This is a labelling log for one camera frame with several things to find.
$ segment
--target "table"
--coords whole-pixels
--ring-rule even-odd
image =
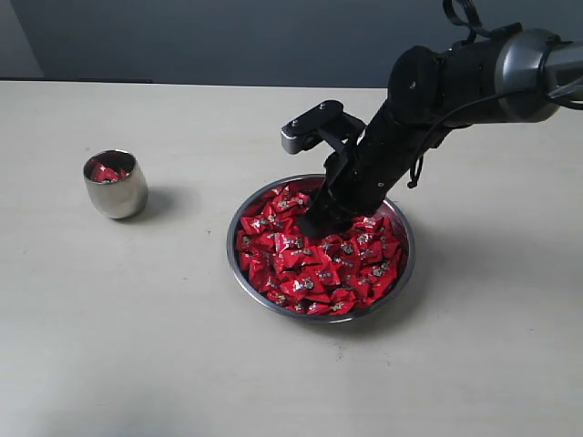
[[[391,192],[418,260],[390,308],[288,320],[225,254],[257,188],[321,172],[279,127],[375,89],[0,83],[0,435],[574,436],[583,417],[583,118],[455,132]],[[91,206],[82,166],[134,153],[148,209]]]

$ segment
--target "stainless steel cup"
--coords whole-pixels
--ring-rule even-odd
[[[125,178],[112,182],[94,182],[95,166],[124,169]],[[91,202],[110,219],[125,219],[138,214],[148,201],[148,185],[136,158],[123,150],[107,150],[90,158],[83,167]]]

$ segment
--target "red candy wrapper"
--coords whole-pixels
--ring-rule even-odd
[[[128,175],[127,171],[123,168],[119,170],[115,170],[113,168],[109,168],[97,162],[93,167],[93,171],[91,172],[91,180],[93,182],[116,182],[125,178]]]
[[[348,231],[314,241],[295,224],[310,197],[277,187],[240,219],[236,248],[251,286],[286,310],[346,314],[384,297],[402,251],[389,218],[359,217]]]

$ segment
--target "metal bowl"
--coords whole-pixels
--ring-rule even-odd
[[[392,284],[391,291],[385,297],[376,301],[371,307],[365,308],[363,310],[357,310],[334,316],[301,314],[298,312],[286,310],[285,308],[280,307],[279,305],[265,298],[251,286],[246,278],[246,274],[240,270],[239,257],[237,256],[238,253],[235,248],[237,242],[237,231],[241,229],[240,218],[245,213],[256,214],[259,212],[259,205],[264,203],[264,200],[262,199],[263,193],[272,188],[276,188],[279,185],[288,184],[293,184],[295,187],[297,187],[297,189],[309,191],[318,188],[323,183],[323,180],[324,175],[294,176],[276,180],[275,182],[272,182],[253,193],[247,200],[243,202],[243,204],[235,213],[235,217],[233,217],[232,222],[230,223],[229,232],[227,234],[227,258],[229,259],[230,268],[235,274],[235,279],[252,298],[258,301],[264,307],[298,320],[315,321],[320,323],[338,323],[341,321],[353,320],[378,310],[391,301],[395,296],[397,296],[403,290],[407,281],[411,278],[415,261],[413,230],[411,229],[411,226],[409,226],[409,223],[407,222],[403,213],[391,200],[386,198],[383,205],[377,210],[374,216],[388,216],[391,219],[391,223],[393,225],[394,235],[401,241],[403,255],[401,257],[401,263],[398,270],[399,276],[397,277],[396,282]]]

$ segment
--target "wall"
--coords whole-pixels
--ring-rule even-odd
[[[10,0],[0,0],[0,78],[42,75]]]
[[[572,39],[580,2],[475,0],[486,27],[520,20]],[[441,3],[13,0],[48,77],[273,86],[385,86],[405,49],[465,36]]]

